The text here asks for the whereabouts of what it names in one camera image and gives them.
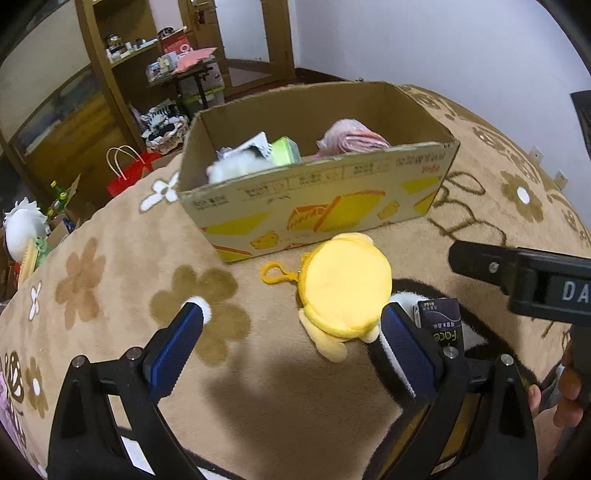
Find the person's right hand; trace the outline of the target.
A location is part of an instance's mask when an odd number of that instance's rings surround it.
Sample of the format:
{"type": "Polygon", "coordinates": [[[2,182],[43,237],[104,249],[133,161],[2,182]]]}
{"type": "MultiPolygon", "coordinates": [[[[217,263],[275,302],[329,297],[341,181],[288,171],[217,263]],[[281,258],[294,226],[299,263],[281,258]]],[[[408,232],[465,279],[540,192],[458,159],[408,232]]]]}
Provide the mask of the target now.
{"type": "Polygon", "coordinates": [[[582,420],[585,407],[581,401],[583,380],[574,368],[572,341],[567,345],[560,366],[560,377],[546,398],[550,407],[556,407],[554,425],[559,428],[574,428],[582,420]]]}

